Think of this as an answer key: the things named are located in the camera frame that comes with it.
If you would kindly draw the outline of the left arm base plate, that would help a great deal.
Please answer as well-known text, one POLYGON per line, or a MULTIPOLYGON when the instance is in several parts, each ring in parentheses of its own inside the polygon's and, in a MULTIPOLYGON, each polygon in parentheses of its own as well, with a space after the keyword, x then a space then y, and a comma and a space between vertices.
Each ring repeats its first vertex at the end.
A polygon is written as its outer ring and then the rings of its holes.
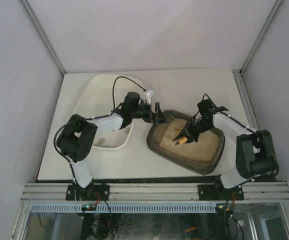
POLYGON ((109 199, 109 194, 110 186, 108 184, 91 182, 87 187, 83 188, 72 180, 67 187, 65 200, 107 201, 109 199))

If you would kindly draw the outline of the yellow litter scoop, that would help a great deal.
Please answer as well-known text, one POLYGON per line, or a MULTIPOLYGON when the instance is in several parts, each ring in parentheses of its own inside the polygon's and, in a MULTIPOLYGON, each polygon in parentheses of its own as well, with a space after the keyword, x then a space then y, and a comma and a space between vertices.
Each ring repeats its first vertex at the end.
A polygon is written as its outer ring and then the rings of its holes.
POLYGON ((175 142, 176 145, 183 145, 186 144, 188 141, 187 135, 185 133, 185 128, 175 128, 174 129, 176 136, 174 137, 174 139, 172 140, 173 142, 175 142))

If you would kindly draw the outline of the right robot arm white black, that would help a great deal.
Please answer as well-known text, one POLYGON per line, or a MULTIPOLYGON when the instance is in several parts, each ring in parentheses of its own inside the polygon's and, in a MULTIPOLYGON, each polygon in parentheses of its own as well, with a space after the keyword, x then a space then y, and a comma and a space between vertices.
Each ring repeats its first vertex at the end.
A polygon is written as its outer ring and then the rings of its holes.
POLYGON ((227 113, 224 106, 216 106, 211 99, 198 104, 200 118, 191 117, 173 139, 176 145, 198 142, 200 134, 216 128, 236 144, 235 166, 219 177, 223 189, 232 189, 256 177, 275 177, 280 170, 273 139, 268 130, 243 125, 227 113))

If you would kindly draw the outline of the white plastic tub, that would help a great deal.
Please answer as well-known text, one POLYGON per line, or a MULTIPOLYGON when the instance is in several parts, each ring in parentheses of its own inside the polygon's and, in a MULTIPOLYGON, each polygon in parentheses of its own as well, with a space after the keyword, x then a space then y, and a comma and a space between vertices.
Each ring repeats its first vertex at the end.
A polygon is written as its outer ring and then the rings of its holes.
MULTIPOLYGON (((104 116, 111 112, 114 106, 122 103, 128 92, 137 92, 144 97, 143 83, 133 77, 120 77, 118 74, 98 74, 86 86, 75 110, 84 118, 104 116)), ((97 150, 118 150, 124 147, 131 135, 134 120, 126 128, 97 133, 92 147, 97 150), (105 139, 99 145, 99 139, 105 139)))

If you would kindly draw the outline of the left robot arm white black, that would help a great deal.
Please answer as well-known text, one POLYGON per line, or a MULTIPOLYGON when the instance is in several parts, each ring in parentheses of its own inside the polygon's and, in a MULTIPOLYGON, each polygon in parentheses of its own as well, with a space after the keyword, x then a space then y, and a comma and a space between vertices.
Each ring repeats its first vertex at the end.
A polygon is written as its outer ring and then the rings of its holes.
POLYGON ((167 118, 155 103, 155 111, 149 101, 141 100, 137 92, 128 92, 123 102, 103 116, 84 118, 79 114, 71 116, 69 121, 60 127, 53 138, 57 153, 69 164, 73 182, 85 189, 93 177, 88 167, 88 157, 97 134, 113 130, 122 130, 134 119, 142 119, 149 124, 164 124, 167 118))

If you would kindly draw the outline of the dark grey litter box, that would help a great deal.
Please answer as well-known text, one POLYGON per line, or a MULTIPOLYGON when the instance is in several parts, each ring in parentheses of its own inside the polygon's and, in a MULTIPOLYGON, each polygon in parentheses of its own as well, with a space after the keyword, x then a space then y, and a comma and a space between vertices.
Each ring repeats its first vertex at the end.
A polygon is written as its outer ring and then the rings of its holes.
POLYGON ((147 147, 185 169, 203 176, 212 173, 224 151, 226 141, 224 133, 212 128, 201 133, 197 142, 190 142, 188 137, 174 141, 190 116, 176 110, 166 110, 163 114, 167 122, 151 127, 146 138, 147 147))

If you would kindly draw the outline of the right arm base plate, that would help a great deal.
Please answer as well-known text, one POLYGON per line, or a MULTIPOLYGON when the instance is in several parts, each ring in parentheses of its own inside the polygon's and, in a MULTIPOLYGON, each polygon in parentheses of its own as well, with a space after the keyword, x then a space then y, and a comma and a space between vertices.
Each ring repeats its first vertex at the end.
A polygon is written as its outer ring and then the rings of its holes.
POLYGON ((216 176, 212 184, 199 184, 197 190, 201 201, 243 201, 245 199, 241 187, 224 188, 220 176, 216 176))

